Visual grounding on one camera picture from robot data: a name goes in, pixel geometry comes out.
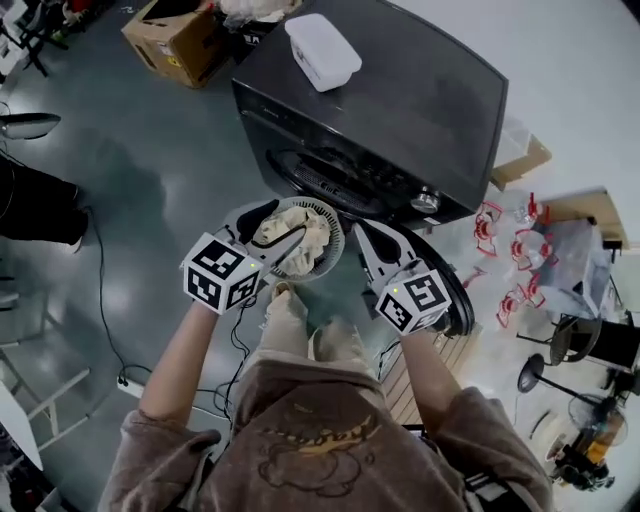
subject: clear plastic bag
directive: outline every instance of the clear plastic bag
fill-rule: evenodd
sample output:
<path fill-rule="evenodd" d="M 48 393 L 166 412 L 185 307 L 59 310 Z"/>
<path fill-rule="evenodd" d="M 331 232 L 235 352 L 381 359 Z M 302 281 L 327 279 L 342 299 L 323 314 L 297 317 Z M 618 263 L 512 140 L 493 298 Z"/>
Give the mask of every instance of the clear plastic bag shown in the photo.
<path fill-rule="evenodd" d="M 299 2 L 293 0 L 220 0 L 220 8 L 227 15 L 225 27 L 237 29 L 249 21 L 265 18 L 276 11 L 292 11 Z"/>

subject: white plastic container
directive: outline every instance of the white plastic container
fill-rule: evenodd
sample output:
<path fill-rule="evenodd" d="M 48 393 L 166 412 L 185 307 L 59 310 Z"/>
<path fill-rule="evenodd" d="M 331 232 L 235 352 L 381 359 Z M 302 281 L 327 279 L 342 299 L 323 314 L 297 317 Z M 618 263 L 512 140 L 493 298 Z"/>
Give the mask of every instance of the white plastic container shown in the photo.
<path fill-rule="evenodd" d="M 318 92 L 346 84 L 362 67 L 362 59 L 321 14 L 287 20 L 284 29 L 291 38 L 293 58 Z"/>

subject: cardboard box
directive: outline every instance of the cardboard box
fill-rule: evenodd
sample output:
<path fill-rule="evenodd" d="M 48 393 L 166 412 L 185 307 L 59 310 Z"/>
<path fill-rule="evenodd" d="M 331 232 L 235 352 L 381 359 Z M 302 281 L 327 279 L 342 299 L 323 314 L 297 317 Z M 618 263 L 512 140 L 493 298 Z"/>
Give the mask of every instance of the cardboard box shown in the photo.
<path fill-rule="evenodd" d="M 194 12 L 176 12 L 181 2 L 154 0 L 122 29 L 146 66 L 189 87 L 202 87 L 227 58 L 226 31 L 205 2 Z"/>
<path fill-rule="evenodd" d="M 519 180 L 529 171 L 551 160 L 551 152 L 535 135 L 531 136 L 527 154 L 504 165 L 494 167 L 491 172 L 491 183 L 504 190 L 507 183 Z"/>

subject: wall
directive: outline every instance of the wall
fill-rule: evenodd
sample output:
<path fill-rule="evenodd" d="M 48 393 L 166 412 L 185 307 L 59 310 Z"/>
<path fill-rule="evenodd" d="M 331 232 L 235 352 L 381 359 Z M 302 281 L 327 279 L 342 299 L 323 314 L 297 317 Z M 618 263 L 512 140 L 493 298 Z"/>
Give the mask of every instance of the wall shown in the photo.
<path fill-rule="evenodd" d="M 604 185 L 632 242 L 640 190 L 640 24 L 619 0 L 395 0 L 510 81 L 508 111 L 553 159 L 523 183 L 542 196 Z"/>

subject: brown fleece sweater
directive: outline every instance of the brown fleece sweater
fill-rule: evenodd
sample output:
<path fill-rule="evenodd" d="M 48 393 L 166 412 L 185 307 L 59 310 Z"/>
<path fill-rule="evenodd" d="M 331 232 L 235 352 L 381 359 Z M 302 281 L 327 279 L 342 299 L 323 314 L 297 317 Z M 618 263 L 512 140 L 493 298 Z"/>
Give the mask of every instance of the brown fleece sweater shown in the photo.
<path fill-rule="evenodd" d="M 550 483 L 500 402 L 475 388 L 460 393 L 433 437 L 438 453 L 363 398 L 363 389 L 380 393 L 362 375 L 256 364 L 240 385 L 233 440 L 211 472 L 201 470 L 202 455 L 218 432 L 132 412 L 100 510 L 184 503 L 202 474 L 193 510 L 464 511 L 463 476 L 482 471 L 512 483 L 532 510 L 552 509 Z"/>

